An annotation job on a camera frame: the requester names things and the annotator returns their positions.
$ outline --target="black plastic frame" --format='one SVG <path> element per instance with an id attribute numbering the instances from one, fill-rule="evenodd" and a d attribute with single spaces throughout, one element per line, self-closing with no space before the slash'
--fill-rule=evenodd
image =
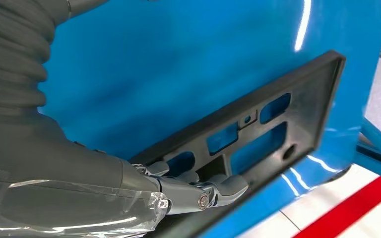
<path id="1" fill-rule="evenodd" d="M 251 189 L 240 200 L 226 207 L 167 216 L 157 230 L 146 237 L 196 237 L 317 149 L 344 65 L 343 55 L 329 51 L 133 157 L 132 163 L 149 165 L 160 160 L 168 161 L 184 151 L 192 151 L 196 160 L 192 170 L 200 172 L 204 166 L 212 165 L 210 162 L 221 156 L 223 162 L 216 164 L 224 165 L 224 172 L 230 175 L 232 153 L 280 123 L 288 124 L 284 144 L 265 158 L 259 158 L 256 164 L 242 173 Z M 292 97 L 285 112 L 265 124 L 259 123 L 262 108 L 285 93 L 291 93 Z M 242 120 L 254 114 L 253 121 L 242 124 Z M 215 155 L 209 154 L 207 137 L 236 121 L 239 123 L 239 139 Z M 291 155 L 288 155 L 289 149 L 294 150 Z"/>

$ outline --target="clear plastic cover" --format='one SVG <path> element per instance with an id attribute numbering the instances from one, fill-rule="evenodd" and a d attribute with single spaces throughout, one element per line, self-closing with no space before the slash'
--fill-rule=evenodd
<path id="1" fill-rule="evenodd" d="M 50 180 L 0 182 L 0 238 L 142 237 L 167 209 L 159 192 Z"/>

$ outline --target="robotic arm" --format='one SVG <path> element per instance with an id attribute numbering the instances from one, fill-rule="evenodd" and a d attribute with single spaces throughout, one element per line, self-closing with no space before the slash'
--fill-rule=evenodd
<path id="1" fill-rule="evenodd" d="M 37 88 L 47 78 L 55 27 L 106 0 L 0 0 L 0 182 L 37 179 L 113 189 L 162 192 L 168 214 L 223 206 L 248 188 L 241 176 L 198 182 L 194 172 L 163 177 L 164 162 L 131 165 L 67 140 L 58 123 L 37 111 L 46 103 Z"/>

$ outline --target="metal pivot bolt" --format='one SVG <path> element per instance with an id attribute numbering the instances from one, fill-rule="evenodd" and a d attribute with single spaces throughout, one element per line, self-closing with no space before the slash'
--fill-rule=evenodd
<path id="1" fill-rule="evenodd" d="M 209 198 L 208 194 L 203 193 L 201 194 L 201 197 L 198 200 L 198 205 L 201 210 L 205 210 L 208 207 L 209 204 Z"/>

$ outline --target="glossy blue paint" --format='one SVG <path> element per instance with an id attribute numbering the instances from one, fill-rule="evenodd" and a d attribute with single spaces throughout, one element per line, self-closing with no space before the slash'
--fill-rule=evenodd
<path id="1" fill-rule="evenodd" d="M 122 158 L 334 49 L 322 145 L 209 230 L 234 237 L 344 169 L 381 48 L 381 0 L 113 0 L 57 30 L 42 112 Z"/>

